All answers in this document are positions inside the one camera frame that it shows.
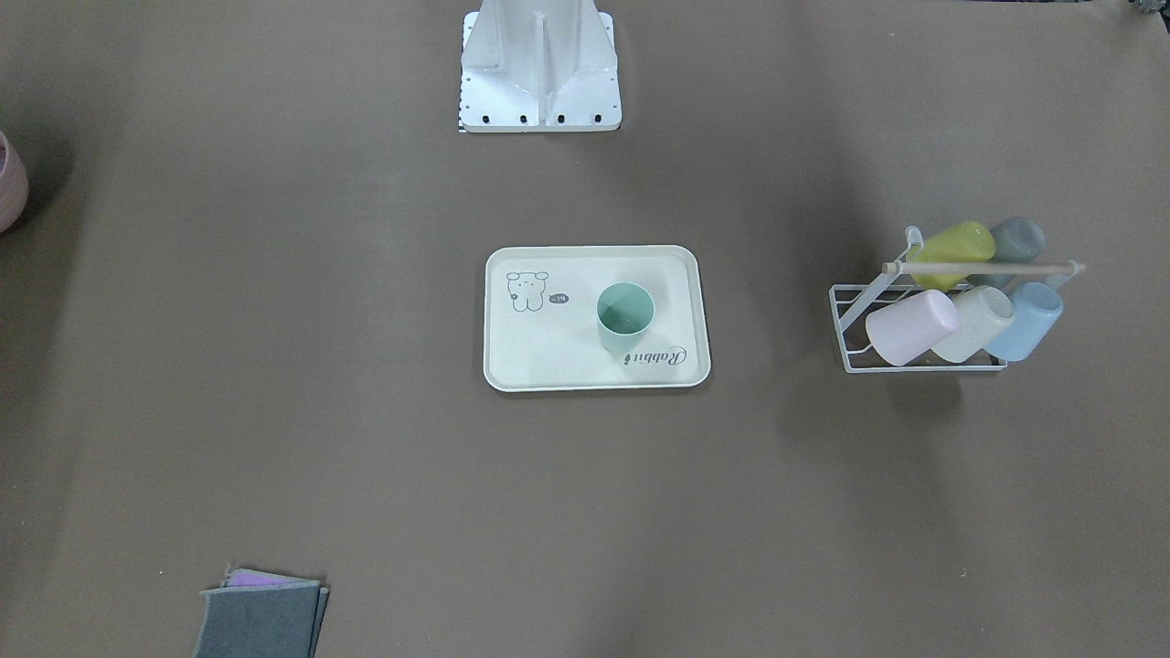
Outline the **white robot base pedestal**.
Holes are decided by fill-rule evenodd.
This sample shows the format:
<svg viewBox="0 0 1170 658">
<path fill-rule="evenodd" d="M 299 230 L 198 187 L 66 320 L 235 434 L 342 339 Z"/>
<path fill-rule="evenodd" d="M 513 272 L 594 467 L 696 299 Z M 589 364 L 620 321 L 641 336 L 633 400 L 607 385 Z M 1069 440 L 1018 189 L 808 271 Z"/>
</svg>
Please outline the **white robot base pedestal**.
<svg viewBox="0 0 1170 658">
<path fill-rule="evenodd" d="M 464 14 L 464 133 L 594 133 L 622 125 L 615 23 L 593 1 L 484 1 Z"/>
</svg>

